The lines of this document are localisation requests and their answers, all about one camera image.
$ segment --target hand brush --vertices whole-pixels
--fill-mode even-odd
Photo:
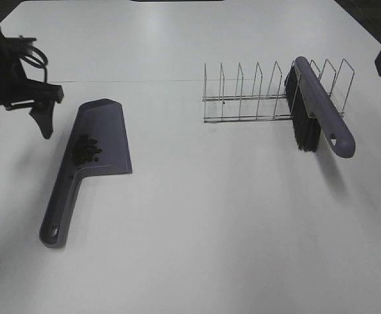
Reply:
[[[285,93],[299,149],[315,152],[323,131],[336,155],[351,158],[355,139],[305,57],[298,57],[286,80]]]

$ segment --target black robotic arm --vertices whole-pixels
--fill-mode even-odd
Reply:
[[[60,85],[48,84],[46,56],[32,45],[34,38],[6,38],[0,29],[0,105],[6,110],[31,108],[30,115],[45,139],[52,134],[52,113],[55,102],[61,103]],[[26,77],[21,60],[44,70],[44,82]]]

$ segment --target brush handle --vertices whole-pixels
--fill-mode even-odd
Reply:
[[[355,139],[310,63],[306,58],[298,57],[294,62],[294,69],[299,78],[299,88],[308,116],[317,118],[327,142],[336,155],[351,158],[355,154]]]

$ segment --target gray dustpan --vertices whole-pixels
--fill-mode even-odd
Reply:
[[[94,175],[131,173],[122,105],[110,99],[80,106],[39,236],[63,247],[81,180]]]

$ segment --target black cable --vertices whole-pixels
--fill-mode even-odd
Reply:
[[[27,44],[24,50],[30,50],[38,55],[39,58],[28,54],[26,51],[19,52],[19,58],[23,61],[25,61],[27,64],[36,67],[37,69],[44,70],[44,83],[48,82],[48,70],[46,69],[46,66],[48,65],[48,58],[45,56],[45,54],[40,51],[38,48],[31,46],[30,44]]]

